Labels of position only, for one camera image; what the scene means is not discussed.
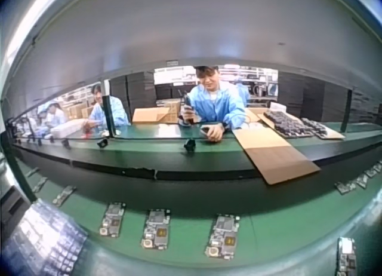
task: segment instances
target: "flattened cardboard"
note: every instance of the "flattened cardboard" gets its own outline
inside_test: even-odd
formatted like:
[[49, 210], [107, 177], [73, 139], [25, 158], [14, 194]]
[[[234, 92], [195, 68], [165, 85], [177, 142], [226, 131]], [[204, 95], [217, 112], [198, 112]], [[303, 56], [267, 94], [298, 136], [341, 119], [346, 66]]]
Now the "flattened cardboard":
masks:
[[270, 185], [320, 170], [318, 166], [270, 128], [241, 129], [234, 130], [233, 133]]
[[247, 108], [247, 110], [251, 111], [255, 115], [263, 114], [269, 111], [269, 108]]
[[245, 109], [245, 115], [247, 116], [246, 117], [246, 122], [249, 121], [249, 122], [259, 122], [260, 118], [254, 114], [253, 112], [251, 112], [251, 110], [249, 110], [248, 108]]

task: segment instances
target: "fluorescent light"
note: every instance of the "fluorescent light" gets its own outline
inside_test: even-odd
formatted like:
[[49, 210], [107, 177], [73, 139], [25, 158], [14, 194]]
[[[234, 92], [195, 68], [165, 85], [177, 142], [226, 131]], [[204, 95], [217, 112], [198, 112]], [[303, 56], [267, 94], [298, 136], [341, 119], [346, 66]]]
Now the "fluorescent light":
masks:
[[235, 65], [235, 64], [225, 64], [224, 68], [226, 69], [240, 69], [240, 65]]
[[54, 2], [55, 0], [36, 0], [33, 5], [29, 8], [28, 12], [25, 14], [23, 20], [20, 22], [15, 34], [13, 35], [11, 42], [7, 48], [5, 56], [7, 58], [8, 64], [12, 64], [17, 51], [21, 47], [25, 38], [28, 36], [30, 30], [36, 24], [37, 20], [44, 13], [44, 11]]

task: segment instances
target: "wall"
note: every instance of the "wall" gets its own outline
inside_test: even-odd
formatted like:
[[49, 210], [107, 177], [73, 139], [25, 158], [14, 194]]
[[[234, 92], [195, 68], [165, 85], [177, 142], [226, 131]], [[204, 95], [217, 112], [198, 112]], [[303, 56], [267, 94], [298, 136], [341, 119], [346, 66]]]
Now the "wall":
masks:
[[78, 0], [35, 41], [9, 115], [171, 59], [303, 71], [382, 99], [382, 46], [335, 0]]

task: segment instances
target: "man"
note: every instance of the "man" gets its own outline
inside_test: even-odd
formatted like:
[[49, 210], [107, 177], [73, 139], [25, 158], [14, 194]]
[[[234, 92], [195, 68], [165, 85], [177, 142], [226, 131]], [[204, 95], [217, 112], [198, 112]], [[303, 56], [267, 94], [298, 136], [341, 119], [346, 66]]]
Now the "man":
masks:
[[[93, 110], [91, 111], [89, 120], [84, 124], [84, 128], [93, 128], [98, 125], [101, 125], [104, 128], [106, 128], [107, 125], [104, 107], [102, 104], [101, 86], [99, 84], [94, 85], [91, 88], [91, 93], [93, 94], [94, 100], [97, 103], [94, 105]], [[114, 125], [116, 127], [130, 125], [121, 100], [119, 100], [116, 97], [110, 96], [110, 107], [112, 109]]]
[[208, 127], [208, 140], [219, 142], [227, 129], [240, 128], [245, 120], [244, 104], [236, 87], [219, 80], [218, 67], [195, 67], [201, 84], [188, 94], [191, 106], [185, 105], [180, 124], [187, 125], [197, 114], [201, 122], [218, 122]]
[[66, 117], [58, 103], [51, 103], [48, 107], [48, 115], [46, 118], [46, 125], [48, 128], [54, 128], [58, 125], [64, 124]]
[[243, 83], [240, 82], [240, 79], [236, 80], [235, 84], [236, 88], [239, 91], [240, 98], [243, 100], [244, 107], [246, 107], [248, 100], [251, 98], [251, 95], [249, 94], [249, 89], [246, 85], [243, 85]]

